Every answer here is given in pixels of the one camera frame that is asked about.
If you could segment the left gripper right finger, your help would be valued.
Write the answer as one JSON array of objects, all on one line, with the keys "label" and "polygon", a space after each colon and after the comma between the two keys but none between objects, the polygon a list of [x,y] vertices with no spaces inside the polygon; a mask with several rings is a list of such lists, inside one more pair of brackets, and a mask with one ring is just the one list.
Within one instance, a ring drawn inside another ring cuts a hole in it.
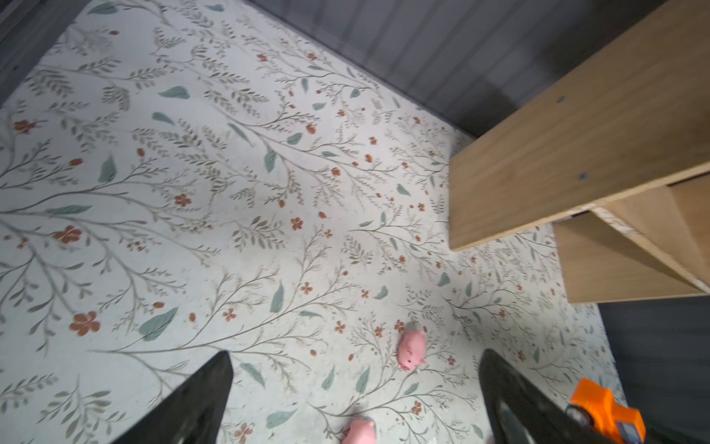
[{"label": "left gripper right finger", "polygon": [[575,422],[493,349],[483,352],[478,377],[494,442],[610,442]]}]

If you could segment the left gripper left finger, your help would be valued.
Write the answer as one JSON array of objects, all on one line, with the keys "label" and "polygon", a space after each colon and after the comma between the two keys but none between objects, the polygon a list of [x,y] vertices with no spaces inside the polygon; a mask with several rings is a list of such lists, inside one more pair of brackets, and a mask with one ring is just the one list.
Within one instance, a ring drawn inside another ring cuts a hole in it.
[{"label": "left gripper left finger", "polygon": [[216,353],[116,442],[215,443],[233,377],[229,354]]}]

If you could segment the orange toy car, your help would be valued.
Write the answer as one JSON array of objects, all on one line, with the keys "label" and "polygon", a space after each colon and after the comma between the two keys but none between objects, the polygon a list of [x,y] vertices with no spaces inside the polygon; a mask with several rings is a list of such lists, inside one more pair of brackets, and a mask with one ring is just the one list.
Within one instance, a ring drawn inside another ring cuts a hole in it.
[{"label": "orange toy car", "polygon": [[591,379],[579,381],[565,412],[582,427],[616,443],[645,442],[646,426],[641,412],[617,403],[611,390]]}]

